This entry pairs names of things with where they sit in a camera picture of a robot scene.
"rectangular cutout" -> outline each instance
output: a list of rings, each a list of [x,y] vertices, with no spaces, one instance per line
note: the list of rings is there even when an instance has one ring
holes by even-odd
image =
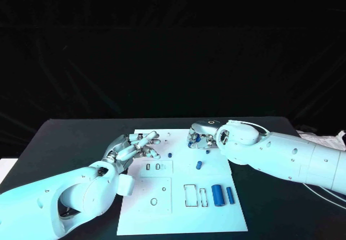
[[[184,185],[185,189],[185,206],[187,207],[198,207],[198,190],[195,184],[187,184]]]
[[[208,207],[208,193],[207,193],[207,189],[205,188],[200,189],[200,194],[201,194],[201,204],[203,204],[203,207]]]

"white cable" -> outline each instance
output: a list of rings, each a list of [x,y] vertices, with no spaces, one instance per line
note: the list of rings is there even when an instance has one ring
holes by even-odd
[[[328,200],[331,203],[334,203],[337,206],[339,206],[342,209],[346,210],[346,207],[345,207],[345,206],[339,205],[338,203],[335,203],[334,201],[331,201],[329,199],[326,199],[306,184],[305,184],[305,186],[309,188],[309,190],[311,190],[319,197],[322,197],[325,200]]]
[[[324,186],[319,186],[329,194],[332,194],[337,198],[339,198],[344,202],[346,202],[346,200],[339,197],[337,194],[334,194]]]
[[[256,123],[247,122],[247,121],[239,121],[239,122],[243,124],[250,124],[250,125],[259,126],[266,131],[267,134],[270,133],[270,131],[263,126],[257,125]]]

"oval hole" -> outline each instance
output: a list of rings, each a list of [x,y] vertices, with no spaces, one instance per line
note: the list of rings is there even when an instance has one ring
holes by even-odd
[[[155,206],[158,204],[158,199],[153,198],[152,201],[151,201],[152,205]]]
[[[41,198],[38,198],[38,207],[42,209],[44,208],[44,203],[41,201]]]

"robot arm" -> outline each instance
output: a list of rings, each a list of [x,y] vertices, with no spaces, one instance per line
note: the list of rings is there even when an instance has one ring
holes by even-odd
[[[0,238],[54,240],[109,210],[116,195],[133,194],[135,178],[122,174],[133,158],[161,158],[148,144],[159,134],[122,135],[103,160],[0,194]],[[70,209],[60,213],[60,202]]]
[[[213,120],[197,122],[190,131],[190,147],[207,149],[217,145],[236,164],[249,164],[277,178],[346,195],[346,152],[266,128],[263,134],[249,124],[253,123],[236,120],[226,125]]]

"robotic hand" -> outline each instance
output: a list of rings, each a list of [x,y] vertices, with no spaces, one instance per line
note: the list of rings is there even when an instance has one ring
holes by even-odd
[[[322,186],[346,195],[346,152],[302,139],[270,132],[257,124],[215,120],[192,124],[190,148],[218,147],[228,160],[289,181]]]
[[[161,155],[148,144],[159,134],[122,135],[103,160],[0,194],[0,238],[55,240],[109,210],[116,195],[130,196],[135,178],[120,174],[133,158]],[[60,213],[60,204],[67,212]]]

